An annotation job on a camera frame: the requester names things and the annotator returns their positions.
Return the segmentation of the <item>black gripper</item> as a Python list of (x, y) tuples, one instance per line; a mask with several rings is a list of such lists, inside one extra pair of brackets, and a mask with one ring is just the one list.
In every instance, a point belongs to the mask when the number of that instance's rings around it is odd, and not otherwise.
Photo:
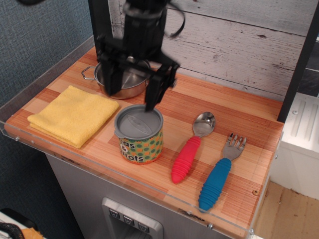
[[(122, 89), (123, 74), (127, 68), (151, 75), (145, 95), (146, 112), (152, 111), (161, 102), (169, 87), (174, 87), (180, 65), (161, 51), (165, 23), (165, 14), (155, 18), (126, 15), (123, 39), (110, 39), (100, 58), (104, 88), (109, 96)], [(142, 60), (159, 63), (160, 68), (157, 71), (143, 70), (137, 64)]]

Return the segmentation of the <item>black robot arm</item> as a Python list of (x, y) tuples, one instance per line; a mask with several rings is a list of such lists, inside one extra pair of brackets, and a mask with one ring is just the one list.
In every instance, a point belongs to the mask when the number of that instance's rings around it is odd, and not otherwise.
[(105, 90), (109, 96), (122, 88), (125, 70), (146, 73), (149, 84), (145, 95), (145, 110), (152, 111), (160, 103), (166, 90), (174, 87), (180, 65), (162, 50), (168, 0), (128, 0), (122, 39), (99, 35), (101, 63)]

